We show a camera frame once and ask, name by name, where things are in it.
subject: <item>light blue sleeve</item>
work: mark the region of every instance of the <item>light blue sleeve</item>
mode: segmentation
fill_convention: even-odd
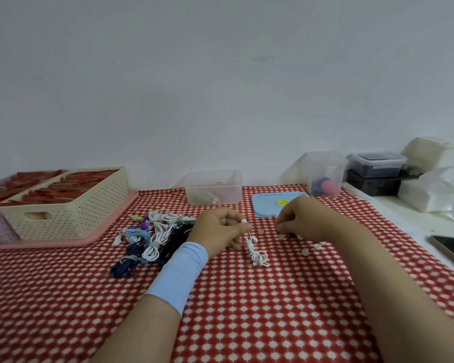
[[[185,242],[163,266],[145,295],[163,299],[182,316],[195,280],[208,260],[209,254],[202,245]]]

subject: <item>person's right arm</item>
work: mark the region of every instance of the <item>person's right arm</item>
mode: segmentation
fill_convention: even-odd
[[[363,225],[300,196],[282,209],[276,230],[329,241],[338,250],[384,361],[454,361],[454,322]]]

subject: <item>red and white checkered tablecloth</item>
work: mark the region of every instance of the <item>red and white checkered tablecloth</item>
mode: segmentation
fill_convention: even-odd
[[[244,187],[233,208],[254,223],[269,268],[247,267],[247,252],[226,250],[207,263],[185,308],[173,361],[376,361],[376,348],[348,271],[329,244],[279,240],[273,218],[255,218],[250,198],[306,191],[303,185]],[[368,226],[426,293],[454,319],[454,273],[343,190],[322,202]],[[166,207],[197,216],[183,189],[141,191],[97,242],[86,247],[0,251],[0,362],[85,361],[141,298],[158,273],[139,266],[130,279],[105,275],[123,256],[111,242],[128,214]],[[259,235],[257,229],[264,229]],[[309,256],[302,256],[303,248]]]

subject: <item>person's left hand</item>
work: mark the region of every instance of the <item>person's left hand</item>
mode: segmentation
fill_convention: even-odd
[[[241,223],[245,216],[229,207],[218,207],[202,212],[195,221],[188,242],[201,244],[209,259],[217,256],[227,246],[241,249],[240,236],[252,230],[252,224]]]

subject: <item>yellow sticker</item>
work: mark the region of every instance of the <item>yellow sticker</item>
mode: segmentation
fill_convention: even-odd
[[[289,203],[287,200],[278,200],[276,201],[276,205],[278,206],[286,206]]]

